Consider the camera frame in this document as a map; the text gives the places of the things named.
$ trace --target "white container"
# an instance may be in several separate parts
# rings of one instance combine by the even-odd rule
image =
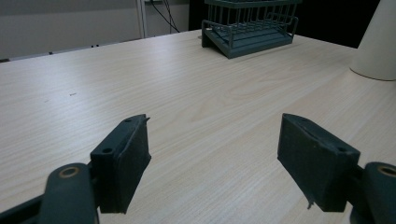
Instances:
[[[381,0],[350,69],[365,77],[396,80],[396,0]]]

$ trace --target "gray plastic rack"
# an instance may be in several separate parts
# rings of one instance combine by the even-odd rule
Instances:
[[[229,59],[290,44],[302,0],[205,0],[202,47],[216,45]]]

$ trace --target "light wood tabletop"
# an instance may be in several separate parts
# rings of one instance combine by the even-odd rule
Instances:
[[[308,201],[276,159],[282,113],[369,161],[396,164],[396,82],[349,69],[355,49],[295,36],[235,59],[200,31],[0,63],[0,212],[147,114],[152,160],[126,215],[101,223],[349,223]]]

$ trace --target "gray wall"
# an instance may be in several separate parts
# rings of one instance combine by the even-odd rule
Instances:
[[[189,1],[168,1],[187,31]],[[156,6],[167,18],[163,2]],[[166,34],[169,25],[145,0],[0,1],[0,60]]]

